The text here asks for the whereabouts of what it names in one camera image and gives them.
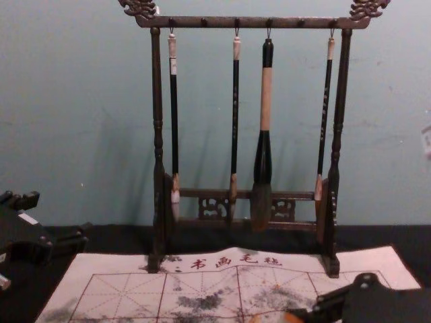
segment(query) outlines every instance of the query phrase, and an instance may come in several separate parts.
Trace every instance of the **carved dragon finial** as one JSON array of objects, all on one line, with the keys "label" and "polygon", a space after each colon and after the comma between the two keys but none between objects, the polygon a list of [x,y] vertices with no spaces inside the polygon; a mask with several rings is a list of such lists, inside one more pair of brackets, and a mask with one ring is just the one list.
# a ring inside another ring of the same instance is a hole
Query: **carved dragon finial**
[{"label": "carved dragon finial", "polygon": [[352,10],[350,11],[350,19],[358,22],[365,18],[380,17],[383,12],[378,9],[386,8],[391,0],[354,0]]},{"label": "carved dragon finial", "polygon": [[154,18],[156,13],[156,4],[153,0],[119,0],[121,7],[125,9],[124,12],[132,17],[141,16],[146,20]]}]

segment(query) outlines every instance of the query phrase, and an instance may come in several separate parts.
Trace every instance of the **black table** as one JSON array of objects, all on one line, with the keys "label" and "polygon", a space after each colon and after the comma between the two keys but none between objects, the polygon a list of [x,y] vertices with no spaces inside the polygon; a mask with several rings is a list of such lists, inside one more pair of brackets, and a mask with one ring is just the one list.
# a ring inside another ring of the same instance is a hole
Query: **black table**
[{"label": "black table", "polygon": [[[64,229],[49,228],[54,234]],[[152,229],[104,225],[91,228],[87,236],[90,239],[87,252],[147,254],[151,248]],[[423,287],[431,287],[431,226],[341,226],[337,230],[337,243],[339,251],[392,245],[418,282]],[[313,235],[295,231],[252,234],[222,229],[184,229],[178,232],[170,247],[172,253],[184,254],[211,252],[232,246],[285,253],[317,252]],[[9,274],[11,278],[15,277],[15,284],[0,296],[0,323],[34,322],[72,259],[54,259],[42,268],[15,264]]]}]

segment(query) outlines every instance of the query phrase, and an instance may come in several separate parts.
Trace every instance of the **teal wall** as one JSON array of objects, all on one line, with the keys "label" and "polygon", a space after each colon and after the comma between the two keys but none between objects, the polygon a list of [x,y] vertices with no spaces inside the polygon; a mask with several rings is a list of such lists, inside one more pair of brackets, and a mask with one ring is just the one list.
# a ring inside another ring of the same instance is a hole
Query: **teal wall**
[{"label": "teal wall", "polygon": [[[350,1],[159,0],[166,15],[346,16]],[[393,0],[352,38],[340,161],[341,224],[431,224],[431,172],[420,130],[431,121],[431,5]],[[233,30],[176,30],[180,177],[227,188]],[[261,46],[241,30],[238,181],[253,184]],[[166,30],[164,161],[170,165]],[[274,30],[273,189],[313,190],[328,31]],[[336,35],[335,61],[340,33]],[[331,92],[332,140],[337,63]],[[0,2],[0,189],[39,190],[46,225],[150,224],[153,217],[150,33],[116,0]],[[329,149],[325,173],[329,169]],[[183,215],[197,205],[182,204]],[[240,216],[248,216],[241,204]],[[298,205],[312,219],[313,204]]]}]

